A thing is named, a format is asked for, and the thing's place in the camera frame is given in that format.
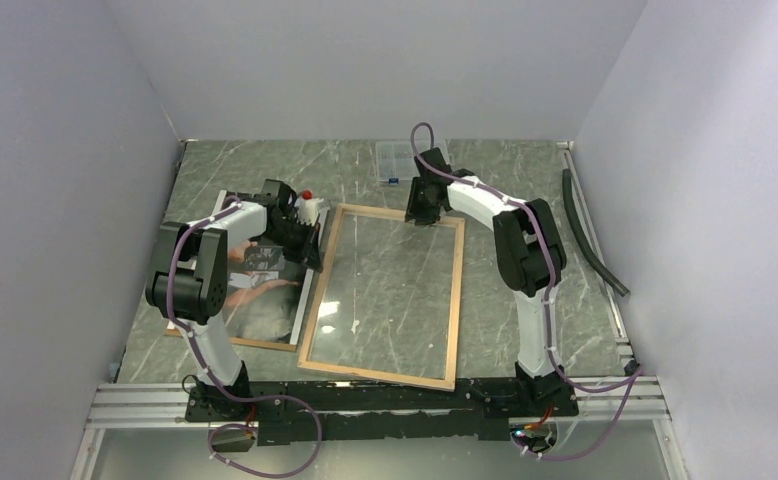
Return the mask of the aluminium table edge rail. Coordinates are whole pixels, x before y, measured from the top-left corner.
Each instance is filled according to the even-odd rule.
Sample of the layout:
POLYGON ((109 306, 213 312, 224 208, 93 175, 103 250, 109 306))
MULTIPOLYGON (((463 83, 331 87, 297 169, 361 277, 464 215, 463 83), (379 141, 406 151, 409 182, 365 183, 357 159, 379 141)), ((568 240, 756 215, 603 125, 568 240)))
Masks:
POLYGON ((578 251, 587 265, 595 272, 600 289, 607 299, 617 350, 622 358, 633 357, 632 346, 618 305, 619 299, 630 297, 631 290, 607 267, 603 259, 600 243, 576 172, 572 147, 571 141, 556 143, 557 154, 562 162, 561 195, 567 222, 578 251))

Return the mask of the clear plastic organizer box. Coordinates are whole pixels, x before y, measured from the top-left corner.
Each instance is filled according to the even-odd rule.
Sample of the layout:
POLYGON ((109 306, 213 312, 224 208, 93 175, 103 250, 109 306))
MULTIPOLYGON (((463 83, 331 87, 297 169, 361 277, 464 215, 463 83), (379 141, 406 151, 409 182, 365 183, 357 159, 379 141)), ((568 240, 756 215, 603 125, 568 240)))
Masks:
POLYGON ((374 144, 375 175, 378 182, 396 184, 419 175, 418 162, 408 140, 383 140, 374 144))

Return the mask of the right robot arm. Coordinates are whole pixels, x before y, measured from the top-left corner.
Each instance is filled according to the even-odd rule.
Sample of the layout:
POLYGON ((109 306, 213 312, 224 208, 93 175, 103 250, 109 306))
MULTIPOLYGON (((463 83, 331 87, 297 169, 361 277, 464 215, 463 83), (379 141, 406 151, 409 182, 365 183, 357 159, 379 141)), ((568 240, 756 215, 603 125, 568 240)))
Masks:
POLYGON ((498 271, 513 291, 519 324, 515 401, 524 413, 540 414, 566 388, 554 300, 567 259, 550 205, 504 194, 468 170, 452 172, 437 148, 415 152, 414 159, 418 176, 412 180, 406 221, 431 225, 443 212, 456 210, 492 232, 498 271))

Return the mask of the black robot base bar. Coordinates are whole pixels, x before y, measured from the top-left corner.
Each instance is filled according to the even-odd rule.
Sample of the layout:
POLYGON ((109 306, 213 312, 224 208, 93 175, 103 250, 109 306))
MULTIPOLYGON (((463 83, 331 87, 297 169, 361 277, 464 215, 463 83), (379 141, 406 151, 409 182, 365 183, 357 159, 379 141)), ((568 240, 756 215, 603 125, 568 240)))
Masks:
POLYGON ((188 390, 189 423, 256 424, 262 446, 293 442, 443 438, 508 438, 542 417, 574 417, 574 389, 530 399, 516 377, 461 378, 452 391, 377 381, 255 381, 251 402, 233 402, 212 388, 188 390))

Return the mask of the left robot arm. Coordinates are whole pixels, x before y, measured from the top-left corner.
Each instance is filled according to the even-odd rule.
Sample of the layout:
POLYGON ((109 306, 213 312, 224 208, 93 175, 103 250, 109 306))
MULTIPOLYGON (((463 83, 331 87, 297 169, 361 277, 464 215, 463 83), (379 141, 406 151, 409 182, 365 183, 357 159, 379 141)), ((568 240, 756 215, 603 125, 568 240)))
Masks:
POLYGON ((285 182, 267 179, 257 193, 235 193, 217 212, 188 223, 167 221, 157 233, 145 299, 181 332, 196 360, 199 390, 215 388, 212 407, 228 420, 243 417, 252 401, 247 367, 221 315, 229 255, 267 239, 285 260, 322 271, 319 227, 300 216, 297 198, 285 182))

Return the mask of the aluminium front rail frame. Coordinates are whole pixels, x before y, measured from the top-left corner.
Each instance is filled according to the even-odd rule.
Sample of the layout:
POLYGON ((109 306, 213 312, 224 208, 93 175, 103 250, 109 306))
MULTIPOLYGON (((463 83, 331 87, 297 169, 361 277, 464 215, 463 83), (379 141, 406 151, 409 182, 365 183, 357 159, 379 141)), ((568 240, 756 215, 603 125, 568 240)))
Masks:
POLYGON ((230 426, 259 446, 295 442, 474 437, 501 441, 509 434, 542 435, 554 455, 582 427, 599 424, 601 437, 582 458, 600 449, 623 422, 648 422, 663 464, 673 479, 689 476, 674 438, 671 414, 659 381, 641 377, 583 377, 534 399, 519 380, 460 378, 451 391, 374 380, 261 381, 251 402, 227 401, 183 384, 115 384, 98 387, 71 476, 93 475, 110 429, 201 429, 230 426))

